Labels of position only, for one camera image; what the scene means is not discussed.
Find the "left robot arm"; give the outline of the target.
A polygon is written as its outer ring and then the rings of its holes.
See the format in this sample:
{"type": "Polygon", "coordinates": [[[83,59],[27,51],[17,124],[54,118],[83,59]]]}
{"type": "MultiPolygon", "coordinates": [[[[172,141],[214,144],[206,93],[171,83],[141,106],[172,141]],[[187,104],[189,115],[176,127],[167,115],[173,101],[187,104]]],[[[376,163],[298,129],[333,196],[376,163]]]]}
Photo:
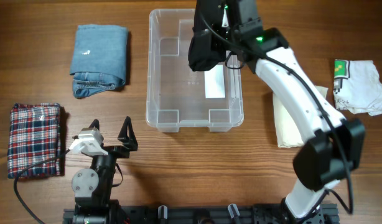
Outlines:
{"type": "Polygon", "coordinates": [[[111,200],[111,190],[120,184],[113,182],[116,171],[120,171],[118,159],[127,159],[137,151],[131,118],[125,118],[118,134],[119,146],[105,146],[100,133],[100,124],[95,119],[88,128],[83,128],[74,137],[70,151],[92,158],[91,166],[79,170],[72,178],[75,193],[75,209],[66,210],[64,223],[130,223],[130,218],[117,200],[111,200]]]}

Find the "black garment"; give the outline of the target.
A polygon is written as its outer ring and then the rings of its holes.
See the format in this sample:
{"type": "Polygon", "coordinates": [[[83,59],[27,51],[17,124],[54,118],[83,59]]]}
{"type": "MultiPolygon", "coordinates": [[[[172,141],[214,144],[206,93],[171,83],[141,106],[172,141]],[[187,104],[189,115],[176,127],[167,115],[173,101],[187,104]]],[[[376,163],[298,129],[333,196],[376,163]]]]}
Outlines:
{"type": "Polygon", "coordinates": [[[222,35],[223,6],[221,0],[197,0],[193,23],[193,37],[190,43],[188,60],[193,72],[204,72],[212,69],[226,59],[226,50],[221,40],[206,26],[207,24],[222,35]]]}

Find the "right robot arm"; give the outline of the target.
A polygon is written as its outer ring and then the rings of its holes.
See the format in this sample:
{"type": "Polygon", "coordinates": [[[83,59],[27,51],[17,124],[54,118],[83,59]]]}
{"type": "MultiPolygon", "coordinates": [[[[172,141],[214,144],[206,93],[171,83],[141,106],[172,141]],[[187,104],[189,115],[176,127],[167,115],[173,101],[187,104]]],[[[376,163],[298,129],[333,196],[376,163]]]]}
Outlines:
{"type": "Polygon", "coordinates": [[[316,89],[286,38],[265,29],[254,1],[200,1],[198,14],[218,41],[279,98],[294,120],[303,146],[293,160],[297,181],[282,206],[296,223],[310,218],[335,186],[360,165],[365,127],[347,120],[316,89]]]}

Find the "cream cloth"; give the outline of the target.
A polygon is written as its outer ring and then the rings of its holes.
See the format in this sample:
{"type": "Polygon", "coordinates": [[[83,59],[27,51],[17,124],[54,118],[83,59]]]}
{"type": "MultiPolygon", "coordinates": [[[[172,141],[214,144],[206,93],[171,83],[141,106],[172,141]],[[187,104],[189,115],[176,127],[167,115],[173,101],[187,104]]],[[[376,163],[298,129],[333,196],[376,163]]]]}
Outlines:
{"type": "Polygon", "coordinates": [[[273,109],[277,146],[282,148],[302,147],[304,142],[294,120],[274,93],[273,109]]]}

